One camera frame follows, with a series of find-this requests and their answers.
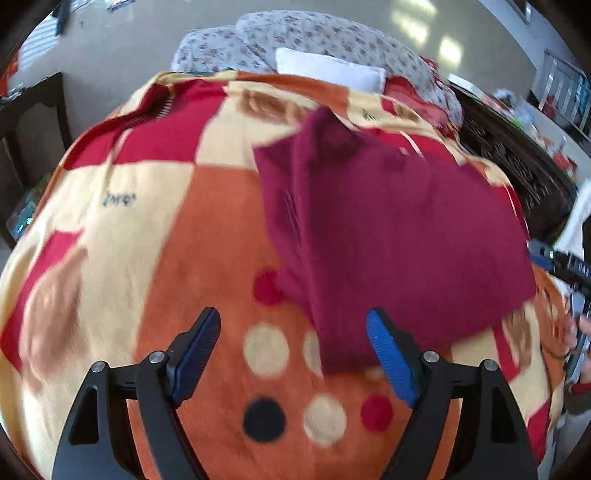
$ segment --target black dot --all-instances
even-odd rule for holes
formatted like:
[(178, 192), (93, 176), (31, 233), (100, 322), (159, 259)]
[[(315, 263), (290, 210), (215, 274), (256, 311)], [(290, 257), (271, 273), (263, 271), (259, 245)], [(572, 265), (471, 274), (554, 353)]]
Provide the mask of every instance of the black dot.
[(285, 430), (285, 413), (272, 398), (258, 398), (246, 409), (242, 428), (255, 442), (272, 442)]

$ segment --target dark wooden furniture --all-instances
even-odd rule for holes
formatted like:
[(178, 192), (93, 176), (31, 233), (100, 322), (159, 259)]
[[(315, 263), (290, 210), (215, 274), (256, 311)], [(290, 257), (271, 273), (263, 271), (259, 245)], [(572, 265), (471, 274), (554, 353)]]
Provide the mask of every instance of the dark wooden furniture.
[(573, 208), (575, 183), (503, 115), (470, 92), (451, 87), (465, 112), (460, 142), (500, 166), (519, 197), (531, 237), (552, 244)]
[[(60, 127), (61, 140), (67, 150), (72, 144), (72, 134), (68, 124), (66, 103), (64, 100), (63, 77), (61, 72), (45, 78), (32, 87), (25, 88), (17, 98), (0, 105), (0, 139), (4, 143), (8, 161), (11, 164), (19, 187), (26, 191), (34, 187), (22, 162), (21, 149), (17, 141), (17, 125), (23, 113), (32, 106), (42, 103), (48, 108), (55, 108)], [(0, 238), (13, 248), (16, 242), (6, 227), (7, 218), (0, 215)]]

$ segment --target red dot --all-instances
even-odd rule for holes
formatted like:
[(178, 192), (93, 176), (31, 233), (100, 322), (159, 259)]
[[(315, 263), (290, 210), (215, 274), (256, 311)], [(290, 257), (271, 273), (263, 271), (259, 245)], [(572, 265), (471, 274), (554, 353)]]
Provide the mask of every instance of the red dot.
[(392, 423), (394, 409), (388, 397), (370, 395), (361, 405), (361, 423), (370, 432), (384, 432)]
[(264, 305), (276, 305), (283, 300), (283, 292), (276, 288), (275, 270), (264, 270), (260, 272), (252, 285), (252, 294), (256, 301)]

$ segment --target orange blanket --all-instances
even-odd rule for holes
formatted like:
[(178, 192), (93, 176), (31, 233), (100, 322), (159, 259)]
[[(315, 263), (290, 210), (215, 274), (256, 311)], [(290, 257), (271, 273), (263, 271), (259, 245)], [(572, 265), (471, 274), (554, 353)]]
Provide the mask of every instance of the orange blanket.
[[(495, 165), (467, 157), (393, 99), (290, 76), (157, 75), (72, 145), (0, 278), (0, 413), (43, 476), (89, 366), (165, 348), (211, 305), (222, 334), (180, 409), (209, 476), (379, 478), (408, 408), (380, 369), (324, 377), (309, 321), (269, 283), (280, 261), (252, 149), (297, 132), (319, 104), (409, 151), (410, 135), (445, 144), (517, 215)], [(547, 275), (535, 274), (539, 293), (522, 309), (442, 353), (501, 365), (540, 457), (562, 407), (564, 308)], [(454, 403), (432, 478), (444, 474), (458, 416)], [(145, 475), (157, 478), (136, 410), (132, 420)]]

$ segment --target white pillow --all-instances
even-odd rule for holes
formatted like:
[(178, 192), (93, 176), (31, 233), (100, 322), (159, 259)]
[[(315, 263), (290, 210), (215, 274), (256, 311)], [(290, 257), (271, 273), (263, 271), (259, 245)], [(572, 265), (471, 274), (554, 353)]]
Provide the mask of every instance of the white pillow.
[(386, 70), (380, 67), (357, 65), (328, 55), (289, 48), (278, 48), (275, 51), (275, 60), (278, 73), (324, 80), (362, 92), (384, 92)]

